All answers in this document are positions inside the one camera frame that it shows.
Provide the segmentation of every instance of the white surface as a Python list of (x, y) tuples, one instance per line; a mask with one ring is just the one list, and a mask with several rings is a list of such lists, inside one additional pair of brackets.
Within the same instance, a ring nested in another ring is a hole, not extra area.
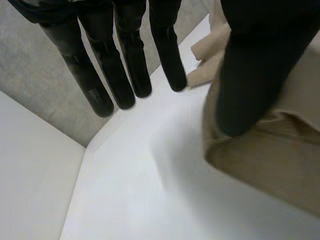
[(0, 240), (58, 240), (85, 149), (0, 92)]
[[(208, 17), (180, 45), (209, 32)], [(202, 157), (208, 86), (174, 93), (161, 68), (153, 95), (119, 111), (88, 146), (61, 240), (315, 240), (319, 219), (233, 180)]]

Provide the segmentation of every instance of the beige fabric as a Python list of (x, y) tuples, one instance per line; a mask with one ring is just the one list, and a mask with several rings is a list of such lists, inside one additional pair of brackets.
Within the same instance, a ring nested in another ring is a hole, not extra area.
[(198, 61), (201, 61), (201, 64), (188, 74), (189, 87), (196, 87), (214, 79), (230, 36), (231, 29), (223, 13), (221, 2), (212, 0), (209, 11), (211, 33), (191, 47), (192, 53)]
[(291, 71), (271, 111), (245, 135), (230, 138), (219, 132), (214, 118), (218, 69), (227, 42), (220, 41), (226, 37), (221, 29), (228, 25), (211, 23), (219, 26), (211, 24), (214, 32), (192, 47), (197, 59), (205, 63), (189, 75), (193, 86), (213, 80), (203, 114), (206, 160), (224, 173), (320, 217), (320, 35)]

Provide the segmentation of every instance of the gray concrete wall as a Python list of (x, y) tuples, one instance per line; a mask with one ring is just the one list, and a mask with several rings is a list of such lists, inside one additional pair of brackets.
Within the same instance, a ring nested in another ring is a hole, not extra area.
[[(208, 1), (182, 0), (175, 25), (179, 43), (208, 14)], [(151, 74), (160, 60), (150, 32), (148, 10), (140, 31)], [(82, 37), (107, 87), (84, 34)], [(40, 27), (28, 22), (6, 0), (0, 2), (0, 91), (84, 147), (109, 120), (92, 111), (58, 50)]]

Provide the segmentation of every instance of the tan cloth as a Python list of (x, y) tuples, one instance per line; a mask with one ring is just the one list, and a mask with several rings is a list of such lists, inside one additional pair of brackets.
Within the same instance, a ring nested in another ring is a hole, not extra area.
[(191, 47), (193, 55), (201, 61), (201, 64), (188, 74), (189, 87), (196, 87), (214, 79), (230, 36), (231, 29), (223, 13), (221, 2), (212, 0), (209, 11), (211, 33)]
[(213, 80), (203, 114), (206, 160), (226, 174), (320, 217), (319, 39), (318, 34), (291, 71), (269, 114), (240, 137), (226, 137), (215, 125), (220, 61), (210, 60), (213, 52), (219, 53), (214, 59), (223, 56), (221, 49), (216, 50), (215, 40), (208, 43), (206, 39), (200, 41), (206, 46), (197, 43), (193, 47), (197, 49), (195, 55), (199, 54), (200, 60), (214, 66), (215, 71), (203, 64), (192, 73), (192, 79), (194, 82), (200, 76), (201, 83)]

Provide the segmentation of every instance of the white wall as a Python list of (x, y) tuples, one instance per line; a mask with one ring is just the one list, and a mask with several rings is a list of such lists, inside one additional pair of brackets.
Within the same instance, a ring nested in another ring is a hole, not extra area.
[(85, 149), (0, 92), (0, 239), (58, 240)]

